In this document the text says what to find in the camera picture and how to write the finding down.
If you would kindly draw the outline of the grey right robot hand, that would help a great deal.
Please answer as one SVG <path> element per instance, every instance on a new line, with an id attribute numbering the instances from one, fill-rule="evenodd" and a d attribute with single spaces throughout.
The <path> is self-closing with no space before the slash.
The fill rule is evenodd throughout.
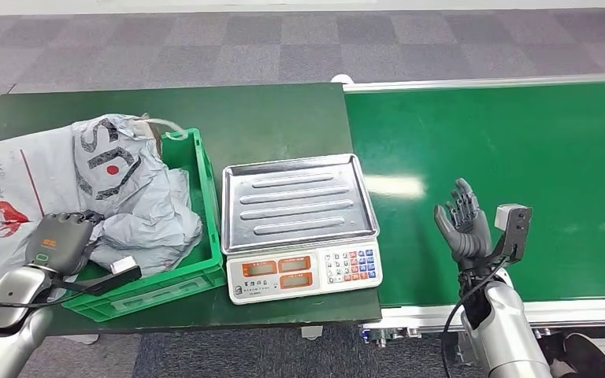
<path id="1" fill-rule="evenodd" d="M 435 205 L 433 219 L 451 250 L 459 271 L 474 269 L 492 252 L 492 237 L 484 210 L 469 183 L 458 178 L 452 200 Z"/>

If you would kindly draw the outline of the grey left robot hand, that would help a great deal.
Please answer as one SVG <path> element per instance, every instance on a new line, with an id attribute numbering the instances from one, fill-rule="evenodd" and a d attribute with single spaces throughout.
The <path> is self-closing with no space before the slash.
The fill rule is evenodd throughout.
<path id="1" fill-rule="evenodd" d="M 92 232 L 103 220 L 92 210 L 47 214 L 28 240 L 25 264 L 63 276 L 77 274 L 91 254 Z"/>

